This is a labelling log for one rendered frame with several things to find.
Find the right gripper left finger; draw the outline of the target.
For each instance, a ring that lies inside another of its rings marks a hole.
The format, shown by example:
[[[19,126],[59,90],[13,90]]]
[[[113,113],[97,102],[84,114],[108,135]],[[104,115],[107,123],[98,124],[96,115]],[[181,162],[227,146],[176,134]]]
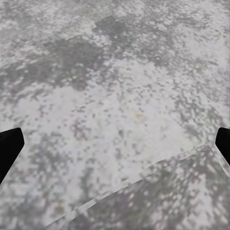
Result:
[[[21,129],[15,128],[0,133],[0,184],[24,146]]]

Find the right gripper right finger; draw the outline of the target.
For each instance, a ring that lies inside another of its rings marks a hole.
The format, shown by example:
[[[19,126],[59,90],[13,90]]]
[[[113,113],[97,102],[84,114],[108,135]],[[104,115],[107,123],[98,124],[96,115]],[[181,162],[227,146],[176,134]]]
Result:
[[[230,129],[219,128],[215,144],[230,165]]]

